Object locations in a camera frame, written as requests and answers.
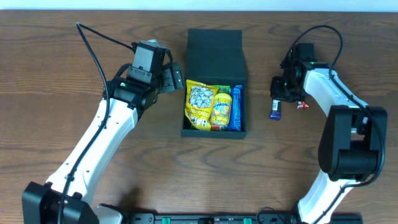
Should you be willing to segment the green red KitKat bar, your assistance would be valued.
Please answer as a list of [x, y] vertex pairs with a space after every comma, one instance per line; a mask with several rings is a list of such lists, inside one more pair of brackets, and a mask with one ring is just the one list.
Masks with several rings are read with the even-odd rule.
[[309, 109], [309, 108], [310, 108], [310, 106], [305, 101], [298, 101], [297, 102], [297, 109], [298, 110]]

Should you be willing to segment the dark purple chocolate bar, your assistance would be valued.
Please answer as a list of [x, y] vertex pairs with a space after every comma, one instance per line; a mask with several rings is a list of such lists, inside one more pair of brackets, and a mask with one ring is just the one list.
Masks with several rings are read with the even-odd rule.
[[276, 121], [281, 119], [281, 102], [279, 100], [272, 100], [272, 107], [269, 118]]

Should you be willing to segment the yellow sunflower seed bag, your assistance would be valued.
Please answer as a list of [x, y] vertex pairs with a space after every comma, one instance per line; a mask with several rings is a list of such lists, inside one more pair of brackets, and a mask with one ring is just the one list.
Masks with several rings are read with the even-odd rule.
[[209, 131], [210, 116], [219, 88], [193, 80], [187, 80], [186, 84], [185, 116], [196, 129]]

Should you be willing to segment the dark green gift box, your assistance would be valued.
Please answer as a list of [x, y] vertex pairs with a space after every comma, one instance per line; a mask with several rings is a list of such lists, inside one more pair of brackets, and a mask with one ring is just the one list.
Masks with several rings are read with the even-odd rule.
[[181, 135], [190, 138], [244, 139], [247, 135], [247, 70], [241, 30], [189, 29], [184, 80], [207, 85], [241, 85], [241, 130], [200, 131], [191, 129], [183, 115]]

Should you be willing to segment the green gummy candy bag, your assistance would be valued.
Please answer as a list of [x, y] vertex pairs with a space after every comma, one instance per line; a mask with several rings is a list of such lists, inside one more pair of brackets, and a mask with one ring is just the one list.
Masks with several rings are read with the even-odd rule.
[[[230, 86], [218, 85], [218, 88], [219, 89], [218, 89], [217, 94], [218, 93], [227, 93], [230, 95]], [[227, 127], [227, 125], [226, 126], [212, 126], [211, 125], [211, 130], [212, 131], [220, 131], [220, 130], [226, 129], [226, 127]]]

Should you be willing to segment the yellow Mentos gum bottle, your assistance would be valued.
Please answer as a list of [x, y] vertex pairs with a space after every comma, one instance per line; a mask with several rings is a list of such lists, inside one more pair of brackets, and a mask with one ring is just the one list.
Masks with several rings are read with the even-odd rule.
[[226, 126], [229, 124], [232, 97], [227, 93], [215, 95], [210, 122], [212, 126]]

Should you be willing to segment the blue wafer bar wrapper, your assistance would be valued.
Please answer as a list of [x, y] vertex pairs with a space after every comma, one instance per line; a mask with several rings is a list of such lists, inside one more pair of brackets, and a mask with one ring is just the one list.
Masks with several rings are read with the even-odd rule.
[[231, 115], [228, 124], [230, 131], [241, 132], [241, 119], [242, 119], [242, 85], [236, 85], [231, 88]]

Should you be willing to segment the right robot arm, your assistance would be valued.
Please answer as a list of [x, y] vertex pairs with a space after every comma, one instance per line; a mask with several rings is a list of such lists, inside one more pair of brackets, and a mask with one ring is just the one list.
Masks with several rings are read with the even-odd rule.
[[281, 103], [304, 104], [311, 96], [326, 114], [318, 147], [320, 171], [295, 206], [291, 223], [330, 223], [346, 194], [373, 182], [385, 160], [387, 112], [357, 98], [334, 68], [315, 58], [313, 44], [294, 44], [271, 83], [270, 118], [282, 116]]

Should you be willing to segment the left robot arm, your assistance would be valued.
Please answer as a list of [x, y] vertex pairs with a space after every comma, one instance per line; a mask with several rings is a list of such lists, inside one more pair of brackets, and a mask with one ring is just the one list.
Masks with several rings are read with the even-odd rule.
[[24, 223], [123, 223], [111, 205], [91, 208], [96, 188], [116, 149], [162, 93], [183, 87], [177, 62], [156, 40], [134, 43], [132, 63], [107, 82], [103, 99], [78, 144], [46, 183], [31, 182], [22, 193]]

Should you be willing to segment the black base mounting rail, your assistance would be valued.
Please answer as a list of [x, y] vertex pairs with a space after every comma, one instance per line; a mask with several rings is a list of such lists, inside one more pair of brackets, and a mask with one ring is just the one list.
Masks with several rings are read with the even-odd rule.
[[256, 215], [156, 215], [135, 213], [122, 223], [129, 224], [258, 224], [300, 223], [292, 213], [263, 213]]

